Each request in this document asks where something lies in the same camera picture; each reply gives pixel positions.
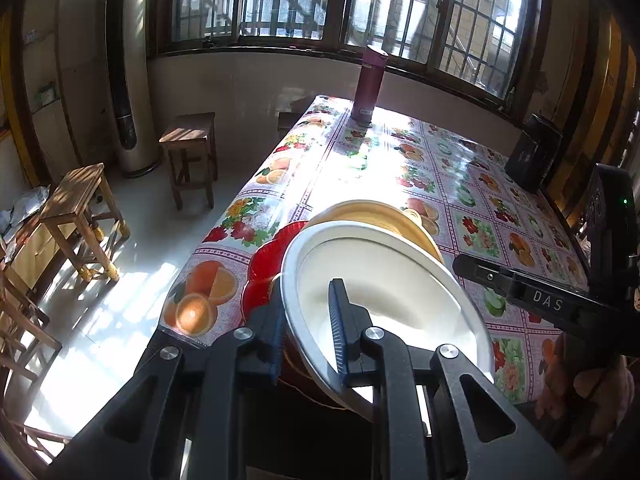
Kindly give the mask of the person's right hand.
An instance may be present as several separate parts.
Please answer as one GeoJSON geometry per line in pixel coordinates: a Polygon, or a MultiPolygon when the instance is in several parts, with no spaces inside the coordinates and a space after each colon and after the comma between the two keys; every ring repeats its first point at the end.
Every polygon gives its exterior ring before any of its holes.
{"type": "Polygon", "coordinates": [[[555,341],[534,414],[538,428],[567,462],[600,455],[634,400],[626,358],[562,333],[555,341]]]}

